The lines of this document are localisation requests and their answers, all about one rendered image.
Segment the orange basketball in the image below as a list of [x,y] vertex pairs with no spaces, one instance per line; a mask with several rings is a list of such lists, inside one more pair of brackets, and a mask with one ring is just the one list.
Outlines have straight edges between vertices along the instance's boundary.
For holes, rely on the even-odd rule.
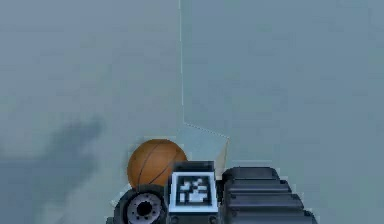
[[164,186],[175,162],[187,161],[182,148],[168,139],[151,139],[139,145],[127,164],[127,178],[132,188],[143,184]]

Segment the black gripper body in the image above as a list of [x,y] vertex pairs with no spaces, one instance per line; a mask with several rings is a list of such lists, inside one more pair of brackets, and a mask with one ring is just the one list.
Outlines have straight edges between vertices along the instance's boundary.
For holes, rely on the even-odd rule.
[[156,184],[138,185],[118,200],[106,224],[166,224],[167,206],[164,187]]

